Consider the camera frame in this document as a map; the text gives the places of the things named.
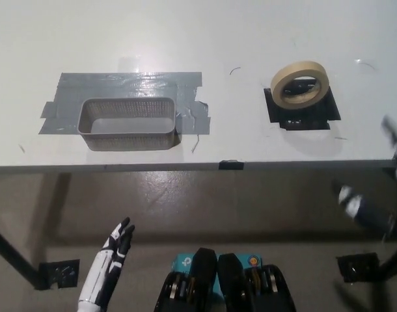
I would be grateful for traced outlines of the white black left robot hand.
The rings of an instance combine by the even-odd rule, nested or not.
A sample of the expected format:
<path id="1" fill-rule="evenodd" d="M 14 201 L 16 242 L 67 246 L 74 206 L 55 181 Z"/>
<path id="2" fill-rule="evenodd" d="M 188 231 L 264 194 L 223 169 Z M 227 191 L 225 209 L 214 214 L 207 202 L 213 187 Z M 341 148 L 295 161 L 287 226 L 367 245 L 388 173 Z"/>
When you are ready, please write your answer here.
<path id="1" fill-rule="evenodd" d="M 107 311 L 131 248 L 135 226 L 126 217 L 96 254 L 77 303 L 77 311 Z"/>

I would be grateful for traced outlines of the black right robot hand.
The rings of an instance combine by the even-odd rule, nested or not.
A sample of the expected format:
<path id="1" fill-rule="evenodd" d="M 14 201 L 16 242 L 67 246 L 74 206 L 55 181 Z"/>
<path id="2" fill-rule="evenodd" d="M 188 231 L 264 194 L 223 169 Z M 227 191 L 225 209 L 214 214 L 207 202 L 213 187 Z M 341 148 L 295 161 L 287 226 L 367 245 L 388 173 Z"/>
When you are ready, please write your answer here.
<path id="1" fill-rule="evenodd" d="M 397 124 L 386 116 L 382 121 L 382 128 L 390 136 L 394 148 L 395 171 L 397 182 Z M 338 204 L 343 207 L 345 213 L 359 225 L 374 230 L 386 237 L 397 238 L 397 215 L 394 216 L 368 201 L 363 195 L 354 191 L 349 185 L 334 180 L 332 190 L 337 197 Z"/>

